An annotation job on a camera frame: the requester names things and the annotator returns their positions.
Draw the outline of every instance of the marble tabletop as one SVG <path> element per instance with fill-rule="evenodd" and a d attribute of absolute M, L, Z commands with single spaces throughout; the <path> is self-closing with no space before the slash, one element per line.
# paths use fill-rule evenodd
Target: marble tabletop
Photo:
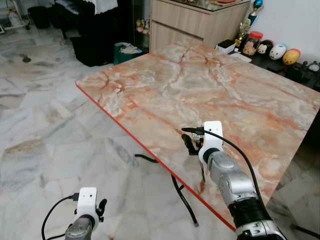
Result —
<path fill-rule="evenodd" d="M 202 181 L 200 161 L 189 156 L 181 128 L 221 121 L 224 137 L 251 161 L 266 204 L 320 108 L 320 93 L 189 41 L 76 85 L 233 230 L 219 190 Z M 241 156 L 223 148 L 250 175 Z"/>

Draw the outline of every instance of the marble floor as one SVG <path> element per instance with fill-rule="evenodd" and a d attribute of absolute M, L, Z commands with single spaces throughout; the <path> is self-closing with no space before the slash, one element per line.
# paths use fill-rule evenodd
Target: marble floor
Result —
<path fill-rule="evenodd" d="M 170 174 L 135 159 L 143 149 L 76 88 L 75 80 L 110 66 L 77 61 L 58 29 L 0 35 L 1 240 L 41 239 L 53 204 L 88 186 L 97 187 L 98 201 L 108 200 L 92 240 L 235 239 L 184 189 L 194 227 Z M 319 233 L 319 206 L 319 154 L 302 145 L 268 209 L 288 239 L 302 240 L 309 238 L 290 224 Z M 52 212 L 47 238 L 66 230 L 75 208 L 64 201 Z"/>

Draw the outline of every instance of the cabinet top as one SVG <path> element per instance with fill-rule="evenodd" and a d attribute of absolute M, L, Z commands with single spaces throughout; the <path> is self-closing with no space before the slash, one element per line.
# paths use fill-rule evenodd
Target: cabinet top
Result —
<path fill-rule="evenodd" d="M 189 2 L 188 0 L 166 0 L 165 2 L 177 2 L 177 3 L 181 3 L 181 4 L 185 4 L 185 5 L 189 5 L 192 7 L 196 7 L 199 9 L 204 9 L 207 11 L 211 11 L 211 12 L 215 12 L 221 9 L 225 9 L 225 8 L 229 8 L 235 5 L 239 5 L 239 4 L 243 4 L 243 3 L 247 3 L 250 2 L 250 0 L 241 0 L 241 1 L 237 1 L 234 4 L 230 4 L 227 6 L 218 6 L 212 3 L 212 0 L 194 0 L 193 2 Z"/>

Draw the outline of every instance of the white plastic container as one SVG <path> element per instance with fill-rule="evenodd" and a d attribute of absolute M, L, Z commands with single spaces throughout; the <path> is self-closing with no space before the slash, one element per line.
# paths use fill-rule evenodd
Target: white plastic container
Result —
<path fill-rule="evenodd" d="M 9 15 L 8 15 L 9 21 L 12 25 L 12 27 L 18 27 L 21 26 L 21 21 L 19 19 L 18 14 L 16 14 L 15 12 L 12 11 L 12 9 L 10 9 Z"/>

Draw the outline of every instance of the black cable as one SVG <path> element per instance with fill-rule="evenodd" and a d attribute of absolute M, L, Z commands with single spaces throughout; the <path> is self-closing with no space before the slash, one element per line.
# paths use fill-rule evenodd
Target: black cable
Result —
<path fill-rule="evenodd" d="M 232 147 L 234 147 L 241 155 L 242 157 L 244 158 L 246 164 L 248 165 L 249 167 L 249 170 L 250 170 L 250 173 L 252 175 L 252 180 L 253 180 L 253 184 L 254 184 L 254 188 L 255 188 L 255 191 L 256 191 L 256 194 L 258 196 L 258 198 L 260 199 L 261 203 L 262 203 L 262 206 L 265 210 L 265 213 L 268 215 L 268 217 L 270 219 L 272 219 L 266 209 L 266 206 L 264 204 L 264 201 L 261 197 L 261 194 L 260 194 L 260 190 L 259 190 L 259 186 L 258 186 L 258 182 L 257 182 L 257 178 L 256 178 L 256 175 L 255 175 L 255 172 L 254 172 L 254 169 L 252 168 L 252 165 L 249 161 L 249 159 L 247 158 L 247 156 L 245 155 L 245 153 L 237 146 L 235 145 L 233 142 L 229 141 L 228 139 L 218 135 L 218 134 L 215 134 L 213 132 L 210 132 L 210 131 L 206 131 L 206 130 L 203 130 L 201 128 L 194 128 L 194 127 L 184 127 L 181 129 L 182 131 L 184 132 L 188 132 L 188 133 L 196 133 L 196 132 L 201 132 L 201 133 L 205 133 L 205 134 L 209 134 L 209 135 L 212 135 L 218 139 L 221 139 L 222 141 L 226 142 L 227 144 L 231 145 Z"/>
<path fill-rule="evenodd" d="M 48 212 L 48 214 L 45 216 L 45 219 L 44 219 L 43 224 L 42 224 L 42 228 L 41 228 L 42 240 L 56 239 L 56 238 L 63 237 L 63 236 L 65 235 L 65 234 L 63 234 L 63 235 L 54 236 L 54 237 L 51 237 L 51 238 L 46 239 L 46 237 L 45 237 L 45 226 L 46 226 L 46 222 L 47 222 L 47 220 L 48 220 L 51 212 L 55 209 L 55 207 L 56 207 L 59 203 L 63 202 L 64 200 L 73 199 L 73 198 L 74 198 L 73 195 L 67 196 L 67 197 L 65 197 L 65 198 L 62 198 L 62 199 L 59 200 L 55 205 L 53 205 L 53 207 L 50 209 L 50 211 Z"/>
<path fill-rule="evenodd" d="M 64 234 L 61 234 L 61 235 L 58 235 L 58 236 L 52 236 L 52 237 L 49 237 L 47 240 L 58 239 L 58 238 L 63 237 L 64 235 L 66 235 L 66 234 L 64 233 Z"/>
<path fill-rule="evenodd" d="M 303 232 L 305 234 L 309 234 L 310 236 L 313 236 L 313 237 L 315 237 L 317 239 L 320 239 L 320 235 L 318 233 L 315 233 L 313 231 L 310 231 L 308 229 L 305 229 L 305 228 L 300 227 L 300 226 L 295 225 L 295 224 L 292 224 L 291 227 L 296 229 L 296 230 L 298 230 L 298 231 L 300 231 L 300 232 Z"/>
<path fill-rule="evenodd" d="M 158 163 L 157 160 L 152 159 L 152 158 L 150 158 L 150 157 L 148 157 L 148 156 L 145 156 L 145 155 L 143 155 L 143 154 L 135 154 L 134 156 L 135 156 L 136 158 L 143 158 L 143 159 L 145 159 L 145 160 L 147 160 L 147 161 L 149 161 L 149 162 L 152 162 L 152 163 L 154 163 L 154 164 L 157 164 L 157 163 Z"/>

